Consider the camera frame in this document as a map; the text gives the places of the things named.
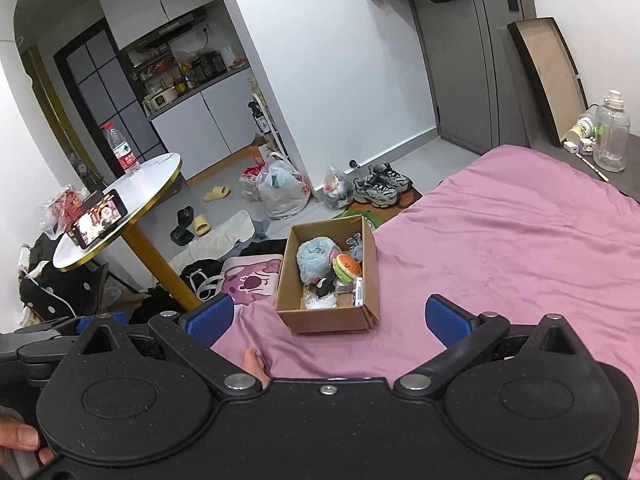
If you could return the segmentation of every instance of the bed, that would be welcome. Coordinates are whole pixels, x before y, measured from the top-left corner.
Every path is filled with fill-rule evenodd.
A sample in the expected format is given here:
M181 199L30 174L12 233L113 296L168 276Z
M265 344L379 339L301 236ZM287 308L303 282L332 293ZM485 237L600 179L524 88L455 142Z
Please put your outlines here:
M517 324L563 314L594 357L621 369L638 391L640 208L613 186L533 150L501 146L385 223L375 239L375 330L295 336L271 297L241 307L212 348L239 365L242 350L254 346L277 377L393 382L444 349L424 322L426 299L439 293Z

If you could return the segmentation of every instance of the blue pad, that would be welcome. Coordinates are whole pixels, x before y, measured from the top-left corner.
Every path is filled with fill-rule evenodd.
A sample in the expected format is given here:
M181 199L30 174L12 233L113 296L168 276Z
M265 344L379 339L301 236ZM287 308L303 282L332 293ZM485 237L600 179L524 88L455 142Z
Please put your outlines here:
M129 318L127 317L127 314L125 314L124 312L111 312L110 314L116 319L116 321L120 325L129 324ZM85 328L87 328L89 323L91 323L93 320L94 320L94 316L81 317L80 321L78 321L78 325L76 326L76 332L78 332L78 335L80 335L82 331Z
M473 332L472 320L476 319L456 304L442 296L430 296L424 309L427 327L447 348L463 340Z
M199 307L180 316L180 327L196 341L210 348L234 320L234 300L228 294L216 294Z

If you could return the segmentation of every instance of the pencil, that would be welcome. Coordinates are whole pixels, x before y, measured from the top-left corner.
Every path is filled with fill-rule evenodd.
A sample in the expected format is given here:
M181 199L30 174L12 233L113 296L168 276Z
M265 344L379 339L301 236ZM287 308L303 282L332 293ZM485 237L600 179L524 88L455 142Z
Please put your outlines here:
M609 179L604 175L600 170L598 170L593 164L591 164L586 158L584 158L580 153L575 154L581 161L583 161L587 166L589 166L596 174L605 182L608 182Z

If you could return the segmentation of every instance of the red bottle label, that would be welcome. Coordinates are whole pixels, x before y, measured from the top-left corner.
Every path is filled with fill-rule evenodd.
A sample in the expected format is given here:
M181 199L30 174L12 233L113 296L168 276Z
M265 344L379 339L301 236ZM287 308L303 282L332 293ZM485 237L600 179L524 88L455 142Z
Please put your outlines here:
M131 166L135 166L137 163L136 155L131 151L128 142L123 142L120 146L113 150L118 162L122 166L122 169L127 171Z

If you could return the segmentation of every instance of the cartoon print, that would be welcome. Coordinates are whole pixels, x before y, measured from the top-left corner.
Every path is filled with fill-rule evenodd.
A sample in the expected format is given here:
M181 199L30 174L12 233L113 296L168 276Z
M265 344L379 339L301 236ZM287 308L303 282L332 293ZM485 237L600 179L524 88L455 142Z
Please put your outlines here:
M264 300L273 294L273 283L278 279L280 260L269 260L251 265L239 265L226 270L220 292L226 292L234 304L248 305L252 301Z

